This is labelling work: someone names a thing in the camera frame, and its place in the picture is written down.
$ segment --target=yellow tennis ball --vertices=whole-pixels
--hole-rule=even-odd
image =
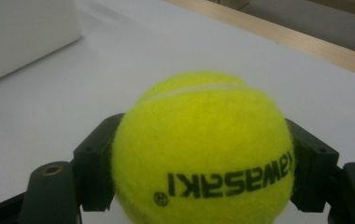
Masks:
[[[114,188],[134,223],[272,223],[291,197],[287,124],[238,77],[160,82],[125,114],[112,150]]]

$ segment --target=registered trademark symbol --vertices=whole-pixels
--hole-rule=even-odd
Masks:
[[[159,206],[165,207],[168,204],[168,197],[162,192],[156,192],[154,194],[154,202]]]

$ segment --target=gray floor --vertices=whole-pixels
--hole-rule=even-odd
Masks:
[[[240,11],[355,50],[355,14],[306,0],[251,0]]]

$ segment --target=wooden strip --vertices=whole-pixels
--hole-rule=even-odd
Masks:
[[[355,73],[355,51],[206,0],[165,0],[320,58]]]

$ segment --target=white tabletop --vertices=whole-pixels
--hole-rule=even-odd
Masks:
[[[73,150],[105,118],[163,78],[192,70],[236,74],[292,119],[355,161],[355,73],[160,0],[78,0],[83,37],[0,79],[0,202],[30,173]],[[130,223],[111,211],[84,223]],[[327,223],[292,204],[276,223]]]

